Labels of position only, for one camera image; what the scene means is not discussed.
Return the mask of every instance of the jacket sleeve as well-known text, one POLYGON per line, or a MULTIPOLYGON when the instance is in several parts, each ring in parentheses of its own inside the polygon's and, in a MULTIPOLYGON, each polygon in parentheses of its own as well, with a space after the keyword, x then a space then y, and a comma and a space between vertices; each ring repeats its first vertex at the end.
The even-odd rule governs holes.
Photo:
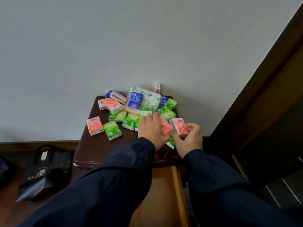
POLYGON ((196 149, 183 160, 192 207, 200 226, 298 226, 217 156, 196 149))
POLYGON ((150 189, 154 152, 153 143, 145 138, 116 146, 100 167, 59 192, 19 226, 128 226, 150 189))

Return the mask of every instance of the white wall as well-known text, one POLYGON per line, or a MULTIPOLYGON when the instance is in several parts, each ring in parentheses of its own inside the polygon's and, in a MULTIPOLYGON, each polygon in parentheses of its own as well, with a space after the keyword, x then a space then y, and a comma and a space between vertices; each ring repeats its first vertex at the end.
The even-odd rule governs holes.
POLYGON ((0 0, 0 142, 78 140, 155 81, 209 136, 302 0, 0 0))

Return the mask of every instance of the person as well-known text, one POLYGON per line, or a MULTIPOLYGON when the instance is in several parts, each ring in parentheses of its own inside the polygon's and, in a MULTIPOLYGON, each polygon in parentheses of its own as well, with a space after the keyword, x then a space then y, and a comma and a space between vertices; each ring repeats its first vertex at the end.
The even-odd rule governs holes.
MULTIPOLYGON (((95 168, 51 198, 19 226, 128 226, 149 192, 155 151, 161 136, 160 112, 142 117, 138 138, 118 145, 95 168)), ((272 206, 248 180, 224 161, 202 150, 200 126, 188 123, 189 135, 173 135, 188 173, 192 208, 200 226, 297 226, 272 206)))

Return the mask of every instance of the blue tissue packet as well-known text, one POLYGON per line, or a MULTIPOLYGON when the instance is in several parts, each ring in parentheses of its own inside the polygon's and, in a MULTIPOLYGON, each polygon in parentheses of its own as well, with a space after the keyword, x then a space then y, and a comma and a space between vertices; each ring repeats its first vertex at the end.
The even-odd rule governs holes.
POLYGON ((112 90, 109 91, 109 92, 105 95, 105 99, 110 98, 112 92, 113 92, 112 90))
POLYGON ((143 95, 137 92, 131 92, 131 97, 129 98, 128 106, 139 109, 142 101, 143 95))
POLYGON ((162 96, 162 99, 161 99, 161 102, 159 104, 159 108, 163 106, 163 104, 169 99, 168 97, 164 96, 164 95, 161 95, 162 96))

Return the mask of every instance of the person's left hand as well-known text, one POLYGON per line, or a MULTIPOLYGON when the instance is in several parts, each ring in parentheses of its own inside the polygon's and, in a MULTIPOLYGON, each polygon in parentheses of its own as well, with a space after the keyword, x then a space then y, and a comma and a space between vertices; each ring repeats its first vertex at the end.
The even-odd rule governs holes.
POLYGON ((156 151, 170 140, 170 132, 165 136, 161 135, 160 115, 161 112, 158 111, 153 115, 142 116, 138 125, 138 138, 144 137, 151 141, 156 151))

